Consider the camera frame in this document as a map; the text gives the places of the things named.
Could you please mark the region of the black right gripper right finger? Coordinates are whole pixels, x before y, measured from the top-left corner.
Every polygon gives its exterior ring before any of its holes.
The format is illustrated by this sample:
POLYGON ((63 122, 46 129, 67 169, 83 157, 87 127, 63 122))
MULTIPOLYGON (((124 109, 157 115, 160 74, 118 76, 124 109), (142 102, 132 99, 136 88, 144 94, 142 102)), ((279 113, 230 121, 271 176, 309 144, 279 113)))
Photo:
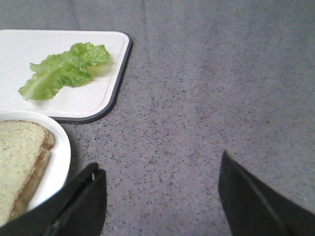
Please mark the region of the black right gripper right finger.
POLYGON ((234 236, 313 236, 315 215, 222 154, 220 201, 234 236))

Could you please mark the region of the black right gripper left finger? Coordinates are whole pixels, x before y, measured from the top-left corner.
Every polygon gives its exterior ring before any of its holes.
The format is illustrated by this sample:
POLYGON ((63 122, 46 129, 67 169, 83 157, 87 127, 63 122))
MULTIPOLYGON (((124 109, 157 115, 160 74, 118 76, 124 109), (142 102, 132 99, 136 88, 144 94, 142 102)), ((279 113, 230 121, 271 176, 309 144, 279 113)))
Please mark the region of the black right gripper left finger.
POLYGON ((89 164, 54 196, 5 224, 2 236, 98 236, 106 214, 106 175, 89 164))

